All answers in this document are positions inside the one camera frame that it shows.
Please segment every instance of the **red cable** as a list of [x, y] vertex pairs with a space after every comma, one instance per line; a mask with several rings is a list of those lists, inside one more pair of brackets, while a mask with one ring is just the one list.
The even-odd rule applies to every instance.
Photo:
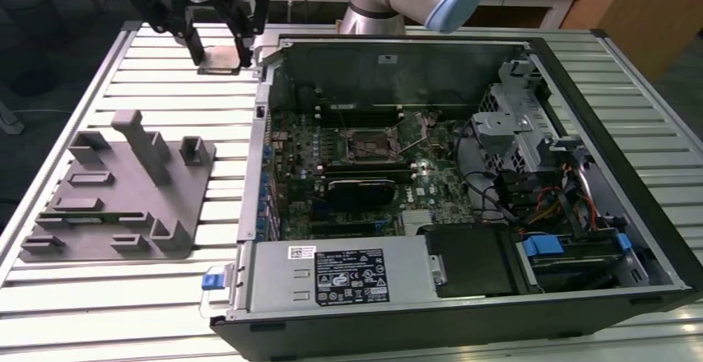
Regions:
[[591, 200], [591, 198], [586, 195], [579, 195], [579, 197], [586, 200], [586, 202], [588, 203], [588, 207], [591, 208], [591, 230], [598, 230], [598, 227], [596, 227], [596, 224], [595, 224], [595, 204], [594, 204], [594, 201]]
[[544, 188], [542, 191], [539, 191], [539, 195], [538, 195], [538, 210], [539, 211], [539, 208], [542, 207], [542, 197], [544, 196], [544, 193], [548, 192], [548, 191], [560, 191], [562, 189], [559, 187], [548, 187], [548, 188]]

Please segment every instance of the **aluminum extrusion table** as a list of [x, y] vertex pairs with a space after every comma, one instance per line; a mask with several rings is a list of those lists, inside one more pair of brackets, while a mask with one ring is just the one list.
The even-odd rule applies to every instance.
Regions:
[[[258, 80], [252, 71], [238, 77], [199, 76], [187, 49], [171, 36], [126, 26], [0, 237], [0, 361], [243, 360], [211, 332], [199, 303], [203, 273], [238, 253]], [[206, 45], [232, 44], [224, 26], [199, 27]], [[272, 51], [282, 33], [331, 34], [334, 27], [268, 26], [259, 40], [263, 53]], [[410, 34], [428, 33], [411, 28]], [[458, 34], [544, 37], [703, 258], [703, 145], [610, 39], [584, 30], [467, 29]], [[199, 135], [218, 145], [196, 250], [190, 258], [168, 262], [25, 263], [17, 258], [20, 243], [66, 172], [71, 136], [90, 128], [120, 141], [120, 133], [110, 129], [116, 109], [140, 109], [147, 130], [159, 130], [167, 141]], [[556, 113], [570, 129], [563, 108], [556, 107]], [[227, 293], [212, 295], [215, 308], [224, 308], [226, 301]], [[520, 361], [694, 361], [703, 359], [702, 334], [702, 304], [691, 304], [632, 318], [592, 336], [334, 360], [491, 360], [511, 355]]]

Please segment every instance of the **blue latch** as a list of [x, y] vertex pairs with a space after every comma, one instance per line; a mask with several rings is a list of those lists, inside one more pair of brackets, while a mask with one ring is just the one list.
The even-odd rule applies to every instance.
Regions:
[[618, 244], [624, 252], [632, 249], [632, 241], [630, 241], [630, 237], [627, 237], [627, 234], [618, 233]]
[[562, 242], [552, 234], [531, 236], [530, 239], [523, 241], [523, 248], [528, 257], [563, 253]]
[[224, 290], [224, 274], [203, 274], [203, 290]]

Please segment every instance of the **barcode sticker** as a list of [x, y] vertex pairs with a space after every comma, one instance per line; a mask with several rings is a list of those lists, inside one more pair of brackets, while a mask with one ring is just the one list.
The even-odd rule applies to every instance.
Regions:
[[318, 247], [314, 245], [291, 245], [288, 246], [288, 259], [312, 259]]

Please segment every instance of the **power supply label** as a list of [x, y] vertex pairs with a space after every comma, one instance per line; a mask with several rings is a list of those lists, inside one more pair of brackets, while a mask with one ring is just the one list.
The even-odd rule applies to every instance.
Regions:
[[315, 301], [324, 306], [390, 302], [382, 249], [315, 253]]

